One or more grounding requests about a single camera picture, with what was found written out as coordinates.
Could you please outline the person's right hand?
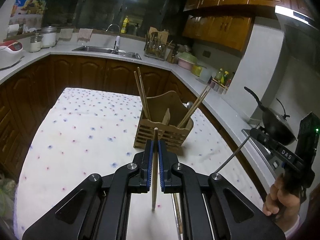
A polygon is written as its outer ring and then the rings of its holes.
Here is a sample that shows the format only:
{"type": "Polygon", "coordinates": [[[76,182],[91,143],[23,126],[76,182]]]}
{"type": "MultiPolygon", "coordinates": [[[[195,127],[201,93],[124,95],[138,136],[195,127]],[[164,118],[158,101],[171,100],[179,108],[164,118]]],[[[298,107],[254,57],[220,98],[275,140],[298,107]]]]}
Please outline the person's right hand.
{"type": "Polygon", "coordinates": [[[285,189],[284,175],[280,175],[270,187],[270,192],[263,204],[263,213],[267,216],[280,214],[281,206],[285,208],[281,218],[297,217],[300,198],[285,189]]]}

